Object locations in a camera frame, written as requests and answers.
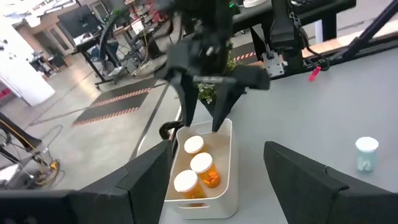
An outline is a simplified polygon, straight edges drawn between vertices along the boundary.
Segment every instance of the black and orange floor mat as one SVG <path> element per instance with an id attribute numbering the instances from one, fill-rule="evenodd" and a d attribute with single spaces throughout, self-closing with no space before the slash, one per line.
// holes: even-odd
<path id="1" fill-rule="evenodd" d="M 93 123 L 138 110 L 155 82 L 156 79 L 149 78 L 102 93 L 77 117 L 72 126 Z"/>
<path id="2" fill-rule="evenodd" d="M 231 56 L 235 61 L 241 62 L 243 65 L 257 62 L 257 57 L 252 42 L 233 48 L 231 51 Z"/>

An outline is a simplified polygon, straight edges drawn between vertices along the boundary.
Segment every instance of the concrete floor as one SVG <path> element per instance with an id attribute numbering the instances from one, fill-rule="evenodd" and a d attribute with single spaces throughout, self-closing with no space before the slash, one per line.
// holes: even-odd
<path id="1" fill-rule="evenodd" d="M 338 14 L 338 35 L 345 35 L 364 29 L 368 21 L 376 17 L 391 0 L 357 0 L 357 7 Z M 313 24 L 305 26 L 308 36 L 314 36 Z M 176 40 L 178 31 L 172 34 Z M 234 46 L 250 42 L 250 35 L 238 34 L 233 38 Z M 168 38 L 159 41 L 161 49 L 170 44 Z M 27 106 L 22 100 L 15 99 L 3 108 L 2 113 L 12 119 L 20 127 L 31 135 L 42 138 L 52 127 L 61 124 L 63 130 L 59 137 L 50 146 L 53 157 L 61 160 L 62 169 L 66 172 L 65 177 L 54 188 L 55 189 L 80 189 L 116 170 L 131 159 L 133 151 L 138 148 L 136 154 L 139 156 L 161 139 L 158 133 L 160 125 L 166 121 L 174 120 L 180 107 L 176 98 L 177 94 L 172 88 L 165 89 L 161 85 L 152 89 L 138 111 L 97 121 L 95 123 L 71 127 L 72 122 L 83 112 L 83 110 L 101 94 L 94 87 L 95 77 L 91 67 L 84 61 L 81 55 L 72 58 L 73 65 L 59 72 L 48 82 L 55 89 L 56 94 L 46 102 L 35 107 Z M 126 78 L 117 86 L 105 84 L 101 86 L 103 91 L 119 88 L 145 78 Z M 159 104 L 156 114 L 154 108 Z M 151 124 L 147 124 L 153 115 Z M 143 141 L 139 141 L 144 128 L 148 126 L 148 132 Z M 44 142 L 49 142 L 56 134 L 51 131 L 44 137 Z M 17 155 L 14 149 L 10 153 Z M 26 153 L 19 151 L 21 157 Z M 0 166 L 8 161 L 0 157 Z"/>

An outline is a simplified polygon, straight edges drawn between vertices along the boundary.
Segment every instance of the orange pill bottle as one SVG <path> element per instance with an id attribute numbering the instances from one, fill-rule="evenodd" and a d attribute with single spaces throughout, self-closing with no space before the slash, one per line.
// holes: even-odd
<path id="1" fill-rule="evenodd" d="M 206 198 L 199 184 L 198 175 L 192 170 L 182 171 L 175 177 L 174 189 L 183 194 L 186 199 Z"/>
<path id="2" fill-rule="evenodd" d="M 201 136 L 190 137 L 184 143 L 184 150 L 192 156 L 195 156 L 201 152 L 205 152 L 205 141 Z"/>
<path id="3" fill-rule="evenodd" d="M 215 188 L 221 182 L 220 174 L 213 162 L 212 156 L 207 153 L 199 153 L 191 160 L 191 169 L 195 171 L 208 188 Z"/>

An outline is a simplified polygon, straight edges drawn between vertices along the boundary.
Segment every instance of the red tag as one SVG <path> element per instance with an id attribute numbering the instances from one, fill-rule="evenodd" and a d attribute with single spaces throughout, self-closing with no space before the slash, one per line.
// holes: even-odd
<path id="1" fill-rule="evenodd" d="M 314 81 L 317 77 L 317 75 L 319 74 L 319 72 L 321 71 L 321 67 L 317 66 L 313 71 L 312 74 L 310 75 L 310 77 L 308 78 L 308 80 L 310 82 Z"/>

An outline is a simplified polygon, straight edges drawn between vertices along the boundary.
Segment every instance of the green plant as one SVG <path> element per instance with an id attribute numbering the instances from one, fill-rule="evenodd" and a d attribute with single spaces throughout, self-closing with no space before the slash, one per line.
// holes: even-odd
<path id="1" fill-rule="evenodd" d="M 235 61 L 234 58 L 232 58 L 231 54 L 228 54 L 228 61 L 226 63 L 226 69 L 228 72 L 232 72 L 236 66 L 238 66 L 240 63 Z M 206 100 L 208 104 L 210 104 L 214 97 L 215 97 L 215 90 L 216 87 L 214 84 L 207 84 L 207 83 L 198 83 L 198 88 L 199 88 L 199 100 Z"/>

